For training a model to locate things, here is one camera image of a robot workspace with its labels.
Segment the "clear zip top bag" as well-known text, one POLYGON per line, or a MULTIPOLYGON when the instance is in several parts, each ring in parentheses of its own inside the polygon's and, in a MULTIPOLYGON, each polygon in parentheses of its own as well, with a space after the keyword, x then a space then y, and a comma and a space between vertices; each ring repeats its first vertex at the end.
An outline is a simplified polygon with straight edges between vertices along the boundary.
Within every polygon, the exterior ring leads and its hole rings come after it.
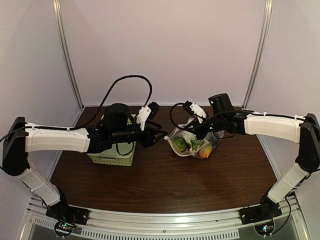
POLYGON ((175 127, 174 130, 169 135, 164 137, 164 139, 169 143, 173 152, 177 154, 179 157, 193 157, 193 158, 201 159, 199 157, 199 150, 203 146, 212 146, 214 150, 217 147, 217 145, 220 143, 223 137, 224 137, 224 131, 218 131, 218 132, 209 132, 204 139, 197 139, 195 134, 175 127), (179 152, 176 150, 172 141, 173 138, 176 136, 180 136, 184 138, 185 141, 187 142, 188 147, 184 152, 179 152))

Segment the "green plastic basket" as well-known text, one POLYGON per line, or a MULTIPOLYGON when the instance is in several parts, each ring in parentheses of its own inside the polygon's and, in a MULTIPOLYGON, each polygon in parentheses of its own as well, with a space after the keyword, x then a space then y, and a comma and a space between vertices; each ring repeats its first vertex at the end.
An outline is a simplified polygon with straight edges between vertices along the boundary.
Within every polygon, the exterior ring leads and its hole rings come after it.
POLYGON ((136 141, 131 143, 116 143, 111 149, 103 152, 86 152, 95 164, 126 166, 132 165, 136 141))

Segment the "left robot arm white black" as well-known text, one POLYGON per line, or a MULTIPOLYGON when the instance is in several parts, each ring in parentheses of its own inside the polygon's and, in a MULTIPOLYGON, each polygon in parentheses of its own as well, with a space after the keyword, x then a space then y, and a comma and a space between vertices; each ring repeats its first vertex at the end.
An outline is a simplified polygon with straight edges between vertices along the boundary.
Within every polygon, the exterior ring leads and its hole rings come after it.
POLYGON ((162 126, 152 119, 159 111, 155 102, 142 106, 136 116, 123 103, 107 106, 95 126, 74 128, 42 126, 27 123, 17 117, 7 135, 3 136, 1 169, 18 177, 49 208, 67 208, 68 203, 57 186, 53 185, 28 161, 30 152, 71 151, 99 154, 120 143, 138 143, 143 148, 155 145, 167 135, 162 126))

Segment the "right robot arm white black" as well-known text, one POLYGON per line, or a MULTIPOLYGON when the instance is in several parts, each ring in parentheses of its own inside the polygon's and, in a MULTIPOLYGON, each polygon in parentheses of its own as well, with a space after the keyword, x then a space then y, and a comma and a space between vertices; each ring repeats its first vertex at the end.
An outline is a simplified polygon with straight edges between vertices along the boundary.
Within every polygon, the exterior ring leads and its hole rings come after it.
POLYGON ((191 101, 179 105, 196 120, 182 127, 183 131, 203 139, 208 133, 225 131, 232 135, 261 135, 284 139, 299 145, 293 165, 260 200, 260 212, 271 214, 288 194, 320 169, 320 125, 317 117, 259 113, 236 108, 227 93, 209 99, 213 114, 191 101))

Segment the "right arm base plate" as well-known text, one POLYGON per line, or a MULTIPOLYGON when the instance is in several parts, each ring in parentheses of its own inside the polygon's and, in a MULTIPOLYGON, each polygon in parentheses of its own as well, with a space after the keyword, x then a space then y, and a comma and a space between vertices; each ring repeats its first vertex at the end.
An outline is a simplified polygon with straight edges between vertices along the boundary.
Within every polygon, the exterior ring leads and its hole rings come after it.
POLYGON ((262 203, 256 206, 245 206, 239 211, 243 225, 270 220, 282 215, 279 204, 262 203))

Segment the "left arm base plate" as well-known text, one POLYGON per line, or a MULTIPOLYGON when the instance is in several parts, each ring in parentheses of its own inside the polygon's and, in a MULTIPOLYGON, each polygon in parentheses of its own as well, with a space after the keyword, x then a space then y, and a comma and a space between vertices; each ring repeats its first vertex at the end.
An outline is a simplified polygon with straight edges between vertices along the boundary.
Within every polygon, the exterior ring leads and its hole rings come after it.
POLYGON ((57 221, 85 226, 89 218, 89 213, 90 211, 88 209, 67 205, 62 209, 49 206, 45 214, 57 221))

